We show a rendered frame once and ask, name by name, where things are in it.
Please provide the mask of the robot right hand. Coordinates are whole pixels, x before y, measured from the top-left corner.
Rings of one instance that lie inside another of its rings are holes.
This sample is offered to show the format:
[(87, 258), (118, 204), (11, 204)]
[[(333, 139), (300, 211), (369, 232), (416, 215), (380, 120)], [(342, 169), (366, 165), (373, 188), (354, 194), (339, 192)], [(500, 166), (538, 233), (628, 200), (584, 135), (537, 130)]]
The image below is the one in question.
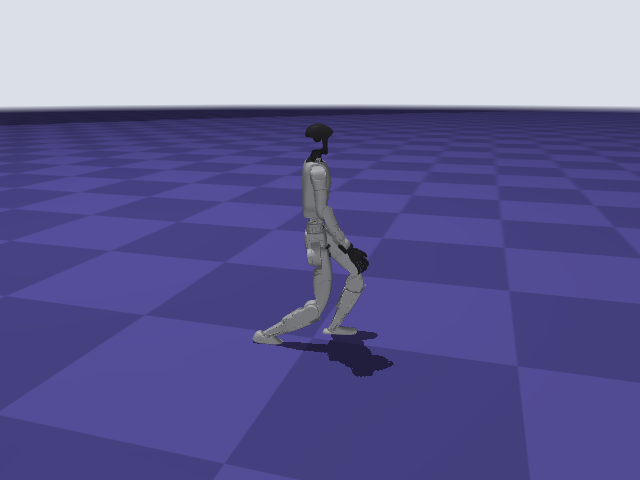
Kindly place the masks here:
[[(350, 260), (352, 261), (353, 264), (355, 264), (356, 268), (358, 269), (358, 274), (363, 273), (365, 270), (367, 270), (367, 266), (369, 266), (369, 262), (365, 258), (365, 257), (367, 257), (367, 254), (365, 252), (363, 252), (363, 251), (361, 251), (361, 250), (359, 250), (357, 248), (353, 248), (352, 244), (350, 245), (350, 247), (347, 250), (342, 245), (338, 245), (338, 247), (344, 254), (348, 254), (349, 255)], [(362, 264), (364, 265), (364, 267), (363, 267)], [(359, 266), (361, 267), (361, 269), (360, 269)]]

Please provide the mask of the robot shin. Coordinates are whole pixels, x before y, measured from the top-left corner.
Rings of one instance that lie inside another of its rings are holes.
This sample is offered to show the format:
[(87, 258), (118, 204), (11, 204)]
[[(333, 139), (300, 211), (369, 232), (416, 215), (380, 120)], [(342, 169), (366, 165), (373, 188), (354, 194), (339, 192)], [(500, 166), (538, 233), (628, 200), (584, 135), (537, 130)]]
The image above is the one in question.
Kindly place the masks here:
[(267, 335), (268, 336), (270, 335), (270, 337), (274, 337), (284, 333), (301, 329), (303, 327), (306, 327), (310, 324), (313, 324), (319, 321), (321, 317), (317, 318), (318, 315), (319, 315), (319, 311), (317, 307), (314, 305), (308, 305), (304, 309), (300, 307), (295, 311), (291, 312), (290, 314), (286, 315), (284, 318), (282, 318), (282, 321), (280, 321), (276, 325), (265, 330), (266, 332), (263, 333), (263, 336), (266, 337)]
[(342, 323), (344, 318), (348, 315), (348, 313), (351, 311), (351, 309), (353, 308), (353, 306), (357, 302), (357, 300), (360, 297), (360, 295), (361, 295), (362, 291), (364, 290), (365, 286), (366, 286), (366, 284), (364, 285), (364, 287), (361, 290), (359, 290), (357, 292), (353, 292), (353, 291), (350, 291), (345, 285), (345, 287), (344, 287), (344, 289), (342, 291), (342, 294), (340, 295), (340, 298), (339, 298), (339, 300), (338, 300), (338, 302), (336, 304), (337, 310), (336, 310), (335, 315), (334, 315), (334, 317), (332, 319), (332, 322), (331, 322), (331, 324), (329, 326), (329, 330), (330, 330), (330, 328), (332, 329), (330, 331), (335, 331), (338, 328), (338, 326)]

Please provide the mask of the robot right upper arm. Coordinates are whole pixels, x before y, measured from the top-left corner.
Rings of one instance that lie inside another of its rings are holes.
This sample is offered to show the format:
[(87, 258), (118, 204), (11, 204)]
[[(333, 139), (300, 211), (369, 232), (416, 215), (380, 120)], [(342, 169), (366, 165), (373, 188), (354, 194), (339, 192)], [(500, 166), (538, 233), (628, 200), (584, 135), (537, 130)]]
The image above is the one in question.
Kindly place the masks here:
[(325, 207), (330, 207), (326, 205), (326, 200), (328, 197), (327, 186), (326, 186), (326, 183), (327, 183), (326, 170), (322, 166), (311, 167), (310, 181), (313, 185), (317, 217), (320, 220), (324, 220), (324, 217), (322, 214), (323, 209)]

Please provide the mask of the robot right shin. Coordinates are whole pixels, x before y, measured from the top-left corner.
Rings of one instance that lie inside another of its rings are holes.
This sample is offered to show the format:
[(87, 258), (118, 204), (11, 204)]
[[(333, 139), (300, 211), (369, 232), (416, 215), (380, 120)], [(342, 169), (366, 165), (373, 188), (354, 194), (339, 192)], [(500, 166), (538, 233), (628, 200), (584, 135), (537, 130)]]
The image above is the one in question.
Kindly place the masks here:
[(274, 337), (284, 333), (301, 329), (303, 327), (306, 327), (310, 324), (313, 324), (319, 321), (321, 317), (317, 318), (318, 315), (319, 315), (319, 311), (317, 307), (314, 305), (308, 305), (304, 309), (300, 307), (295, 311), (291, 312), (290, 314), (286, 315), (284, 318), (282, 318), (282, 321), (280, 321), (276, 325), (265, 330), (266, 332), (263, 333), (263, 336), (266, 337), (267, 335), (268, 336), (270, 335), (270, 337)]

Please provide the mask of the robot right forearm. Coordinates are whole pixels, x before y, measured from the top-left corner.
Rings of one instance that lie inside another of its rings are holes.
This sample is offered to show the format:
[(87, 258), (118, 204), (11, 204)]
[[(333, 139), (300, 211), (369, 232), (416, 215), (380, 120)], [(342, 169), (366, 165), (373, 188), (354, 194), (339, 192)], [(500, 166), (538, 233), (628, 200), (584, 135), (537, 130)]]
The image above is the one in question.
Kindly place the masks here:
[(337, 246), (342, 245), (347, 250), (351, 244), (338, 226), (333, 209), (331, 207), (325, 207), (322, 214), (325, 220), (324, 228), (328, 230), (333, 242), (336, 243)]

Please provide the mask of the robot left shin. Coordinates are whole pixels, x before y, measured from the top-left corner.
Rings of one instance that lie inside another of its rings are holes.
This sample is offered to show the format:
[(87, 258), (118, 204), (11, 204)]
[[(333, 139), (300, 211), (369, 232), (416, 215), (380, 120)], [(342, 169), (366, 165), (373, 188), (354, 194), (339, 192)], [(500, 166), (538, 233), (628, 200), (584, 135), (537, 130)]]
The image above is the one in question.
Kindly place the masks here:
[(359, 290), (357, 292), (353, 292), (353, 291), (350, 291), (345, 285), (345, 287), (344, 287), (344, 289), (342, 291), (342, 294), (340, 295), (340, 298), (339, 298), (339, 300), (338, 300), (338, 302), (336, 304), (337, 310), (336, 310), (335, 315), (334, 315), (334, 317), (332, 319), (332, 322), (331, 322), (331, 324), (329, 326), (329, 330), (330, 330), (330, 328), (332, 329), (330, 331), (335, 331), (338, 328), (338, 326), (342, 323), (344, 318), (348, 315), (348, 313), (351, 311), (351, 309), (353, 308), (353, 306), (357, 302), (357, 300), (360, 297), (360, 295), (361, 295), (362, 291), (364, 290), (365, 286), (366, 286), (366, 284), (364, 285), (364, 287), (361, 290)]

